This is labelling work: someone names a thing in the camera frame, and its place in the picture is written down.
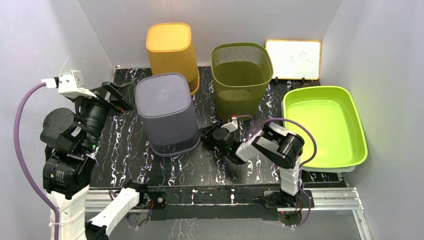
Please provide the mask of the grey mesh bin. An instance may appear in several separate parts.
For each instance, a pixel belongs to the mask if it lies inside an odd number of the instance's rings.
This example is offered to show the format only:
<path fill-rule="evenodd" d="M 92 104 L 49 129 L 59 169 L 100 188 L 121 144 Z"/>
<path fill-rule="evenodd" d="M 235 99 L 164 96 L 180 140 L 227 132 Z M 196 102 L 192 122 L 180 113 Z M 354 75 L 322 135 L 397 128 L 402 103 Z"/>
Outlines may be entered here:
<path fill-rule="evenodd" d="M 201 142 L 196 110 L 186 78 L 177 72 L 153 75 L 135 87 L 138 115 L 152 151 L 173 157 Z"/>

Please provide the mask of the olive green mesh bin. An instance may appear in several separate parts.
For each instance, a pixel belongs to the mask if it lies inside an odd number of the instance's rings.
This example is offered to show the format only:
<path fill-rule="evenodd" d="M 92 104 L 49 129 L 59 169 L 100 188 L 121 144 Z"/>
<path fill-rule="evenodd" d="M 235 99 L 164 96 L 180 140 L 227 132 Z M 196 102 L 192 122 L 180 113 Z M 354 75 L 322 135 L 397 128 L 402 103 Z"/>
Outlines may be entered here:
<path fill-rule="evenodd" d="M 267 50 L 253 42 L 226 43 L 210 55 L 216 114 L 255 116 L 274 71 Z"/>

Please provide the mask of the orange mesh bin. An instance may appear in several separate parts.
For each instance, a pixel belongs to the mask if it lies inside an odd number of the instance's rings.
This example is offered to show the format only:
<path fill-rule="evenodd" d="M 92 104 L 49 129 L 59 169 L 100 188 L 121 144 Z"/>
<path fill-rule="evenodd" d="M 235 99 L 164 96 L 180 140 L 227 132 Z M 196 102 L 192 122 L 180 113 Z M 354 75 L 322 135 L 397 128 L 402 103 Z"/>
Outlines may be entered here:
<path fill-rule="evenodd" d="M 195 95 L 200 88 L 192 30 L 187 23 L 166 22 L 151 26 L 145 42 L 153 75 L 182 74 Z"/>

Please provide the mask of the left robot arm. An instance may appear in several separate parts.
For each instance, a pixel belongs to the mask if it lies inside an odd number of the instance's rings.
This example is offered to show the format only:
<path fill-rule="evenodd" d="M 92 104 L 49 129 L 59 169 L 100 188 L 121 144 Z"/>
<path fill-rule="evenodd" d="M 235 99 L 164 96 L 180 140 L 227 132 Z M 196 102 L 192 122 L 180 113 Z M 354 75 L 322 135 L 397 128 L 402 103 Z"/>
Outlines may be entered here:
<path fill-rule="evenodd" d="M 106 119 L 135 109 L 135 84 L 104 82 L 94 97 L 78 96 L 75 110 L 57 108 L 43 121 L 40 135 L 46 144 L 43 188 L 57 207 L 52 213 L 52 237 L 58 240 L 107 240 L 119 221 L 133 208 L 150 202 L 147 186 L 135 180 L 124 184 L 97 216 L 85 219 L 93 158 Z"/>

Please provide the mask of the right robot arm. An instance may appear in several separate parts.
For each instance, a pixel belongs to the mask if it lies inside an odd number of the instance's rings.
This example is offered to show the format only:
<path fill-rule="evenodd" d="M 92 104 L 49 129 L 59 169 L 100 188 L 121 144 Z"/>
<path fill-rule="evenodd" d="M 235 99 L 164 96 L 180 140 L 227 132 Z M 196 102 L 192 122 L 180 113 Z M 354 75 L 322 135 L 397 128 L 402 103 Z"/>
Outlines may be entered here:
<path fill-rule="evenodd" d="M 237 140 L 234 132 L 238 127 L 235 117 L 225 124 L 216 122 L 203 127 L 200 129 L 202 145 L 207 150 L 218 150 L 236 165 L 260 157 L 271 161 L 278 168 L 280 190 L 265 191 L 261 196 L 264 204 L 269 208 L 299 208 L 302 205 L 300 160 L 304 139 L 276 122 L 269 122 L 254 135 Z"/>

